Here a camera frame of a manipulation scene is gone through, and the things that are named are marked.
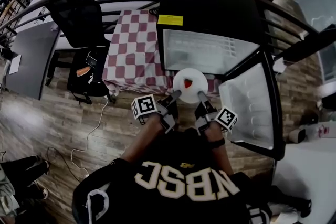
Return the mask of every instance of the red fruit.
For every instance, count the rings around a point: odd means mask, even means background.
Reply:
[[[193,81],[190,79],[185,79],[184,80],[184,86],[186,89],[188,89],[191,85],[193,84]]]

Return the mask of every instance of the black mini fridge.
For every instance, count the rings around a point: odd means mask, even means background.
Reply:
[[[283,158],[282,111],[254,0],[161,0],[157,37],[163,70],[195,68],[221,78],[222,105],[238,114],[227,138]]]

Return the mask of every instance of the checkered tablecloth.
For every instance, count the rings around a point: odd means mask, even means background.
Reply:
[[[111,39],[102,79],[114,92],[116,86],[142,93],[171,93],[176,72],[160,64],[156,17],[147,10],[124,10]],[[209,97],[217,97],[221,83],[206,75]]]

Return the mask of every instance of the white plate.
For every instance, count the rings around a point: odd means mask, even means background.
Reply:
[[[184,80],[190,79],[193,81],[189,88],[184,86]],[[174,91],[181,90],[182,94],[180,99],[188,104],[198,103],[198,92],[203,91],[205,94],[208,92],[208,81],[203,73],[193,68],[186,68],[179,71],[173,80]]]

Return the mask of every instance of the fridge door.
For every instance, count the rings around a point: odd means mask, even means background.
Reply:
[[[222,105],[238,114],[227,138],[233,143],[276,160],[283,158],[282,111],[270,54],[263,51],[225,74],[219,87]]]

